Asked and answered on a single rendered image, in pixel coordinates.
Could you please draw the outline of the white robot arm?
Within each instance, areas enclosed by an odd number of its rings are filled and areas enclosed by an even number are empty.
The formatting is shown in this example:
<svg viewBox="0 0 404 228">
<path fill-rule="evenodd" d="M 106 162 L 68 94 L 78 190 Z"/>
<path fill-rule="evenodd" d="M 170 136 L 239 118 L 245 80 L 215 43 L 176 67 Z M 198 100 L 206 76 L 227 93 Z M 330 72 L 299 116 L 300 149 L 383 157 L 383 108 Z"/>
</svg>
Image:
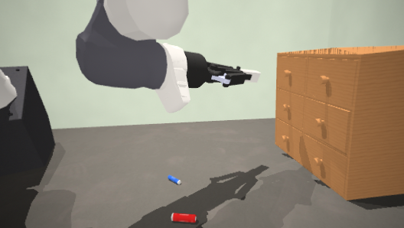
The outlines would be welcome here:
<svg viewBox="0 0 404 228">
<path fill-rule="evenodd" d="M 168 113 L 185 107 L 191 98 L 184 51 L 155 39 L 180 33 L 189 14 L 188 1 L 96 2 L 90 22 L 76 39 L 82 74 L 96 85 L 155 90 Z"/>
</svg>

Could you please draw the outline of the blue battery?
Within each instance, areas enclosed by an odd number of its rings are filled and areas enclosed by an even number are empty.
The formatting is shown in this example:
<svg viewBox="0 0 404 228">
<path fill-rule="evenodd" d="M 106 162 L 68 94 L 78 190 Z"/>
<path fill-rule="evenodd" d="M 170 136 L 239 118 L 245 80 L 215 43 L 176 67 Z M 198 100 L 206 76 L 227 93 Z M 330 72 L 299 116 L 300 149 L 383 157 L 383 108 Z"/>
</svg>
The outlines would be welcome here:
<svg viewBox="0 0 404 228">
<path fill-rule="evenodd" d="M 173 181 L 173 182 L 176 183 L 176 184 L 180 184 L 180 183 L 181 183 L 181 181 L 179 181 L 177 178 L 172 177 L 171 175 L 168 176 L 168 179 L 171 180 L 171 181 Z"/>
</svg>

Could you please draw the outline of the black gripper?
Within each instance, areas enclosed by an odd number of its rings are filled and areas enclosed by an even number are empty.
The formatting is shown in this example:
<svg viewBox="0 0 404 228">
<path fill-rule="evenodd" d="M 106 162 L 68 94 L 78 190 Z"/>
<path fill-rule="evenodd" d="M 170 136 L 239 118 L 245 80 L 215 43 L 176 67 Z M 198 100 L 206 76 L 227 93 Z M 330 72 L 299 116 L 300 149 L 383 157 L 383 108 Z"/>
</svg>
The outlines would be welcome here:
<svg viewBox="0 0 404 228">
<path fill-rule="evenodd" d="M 188 88 L 198 88 L 205 82 L 222 82 L 223 87 L 244 84 L 244 82 L 258 82 L 260 76 L 258 71 L 241 70 L 239 66 L 234 69 L 231 66 L 207 62 L 199 53 L 184 51 L 184 54 L 187 58 Z"/>
</svg>

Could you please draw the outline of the wooden chest of drawers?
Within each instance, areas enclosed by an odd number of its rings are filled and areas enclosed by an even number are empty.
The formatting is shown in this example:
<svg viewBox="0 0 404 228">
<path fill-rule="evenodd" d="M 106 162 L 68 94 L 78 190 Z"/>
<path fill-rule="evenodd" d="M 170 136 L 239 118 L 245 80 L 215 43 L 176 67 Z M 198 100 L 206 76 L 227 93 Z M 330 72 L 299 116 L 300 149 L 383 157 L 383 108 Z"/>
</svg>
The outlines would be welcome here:
<svg viewBox="0 0 404 228">
<path fill-rule="evenodd" d="M 277 53 L 275 144 L 277 118 L 303 131 L 301 162 L 276 145 L 345 200 L 404 194 L 404 45 L 397 47 L 358 47 L 360 52 L 352 47 L 333 47 L 334 54 L 327 49 Z M 278 86 L 278 59 L 287 55 L 307 56 L 305 93 Z M 312 57 L 358 57 L 353 106 L 307 94 L 308 61 Z M 277 116 L 278 88 L 305 96 L 303 129 Z M 308 96 L 352 109 L 347 153 L 305 131 Z M 344 195 L 303 165 L 305 134 L 347 156 Z"/>
</svg>

